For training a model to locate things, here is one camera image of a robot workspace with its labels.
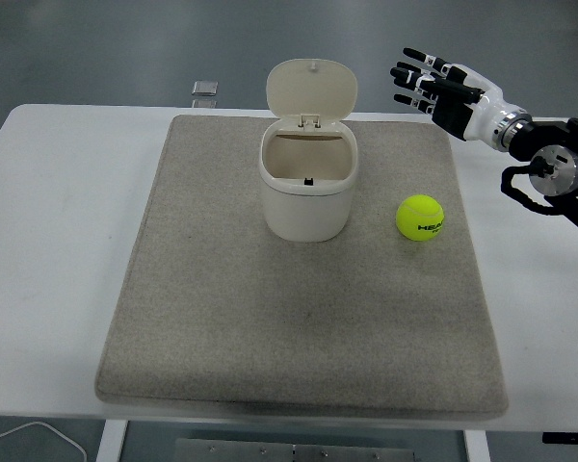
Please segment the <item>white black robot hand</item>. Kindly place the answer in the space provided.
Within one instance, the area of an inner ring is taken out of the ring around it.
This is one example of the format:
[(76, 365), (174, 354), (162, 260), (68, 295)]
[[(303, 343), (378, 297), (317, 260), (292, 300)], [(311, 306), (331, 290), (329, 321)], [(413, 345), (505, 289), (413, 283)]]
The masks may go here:
[(527, 115), (507, 102), (502, 90), (477, 71), (437, 56), (404, 48), (407, 63), (390, 69), (394, 85), (407, 93), (394, 100), (431, 117), (432, 122), (462, 141), (483, 141), (504, 151), (504, 132)]

